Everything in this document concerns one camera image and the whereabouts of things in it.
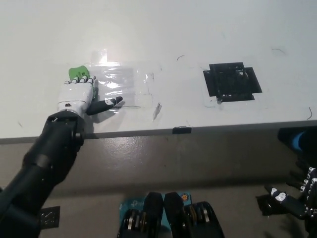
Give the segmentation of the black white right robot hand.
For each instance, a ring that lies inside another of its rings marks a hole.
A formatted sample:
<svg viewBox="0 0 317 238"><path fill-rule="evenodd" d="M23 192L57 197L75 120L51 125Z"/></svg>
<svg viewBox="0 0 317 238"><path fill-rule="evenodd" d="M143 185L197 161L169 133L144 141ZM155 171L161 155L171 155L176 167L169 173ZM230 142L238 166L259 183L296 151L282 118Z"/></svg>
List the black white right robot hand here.
<svg viewBox="0 0 317 238"><path fill-rule="evenodd" d="M264 188L268 192L269 198L286 213L301 220L315 219L317 217L317 169L301 159L296 162L296 165L301 172L291 171L290 175L295 181L289 181L287 185L300 191L299 198L271 185L265 185Z"/></svg>

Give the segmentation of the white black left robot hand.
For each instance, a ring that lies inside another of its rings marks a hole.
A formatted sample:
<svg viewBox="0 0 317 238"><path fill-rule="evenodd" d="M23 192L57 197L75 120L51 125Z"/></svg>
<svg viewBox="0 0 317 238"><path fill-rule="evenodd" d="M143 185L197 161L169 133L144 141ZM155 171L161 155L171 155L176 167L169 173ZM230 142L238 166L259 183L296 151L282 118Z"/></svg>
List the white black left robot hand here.
<svg viewBox="0 0 317 238"><path fill-rule="evenodd" d="M69 111L78 116L96 115L112 109L123 98L121 96L95 101L95 76L86 75L65 81L58 97L57 111Z"/></svg>

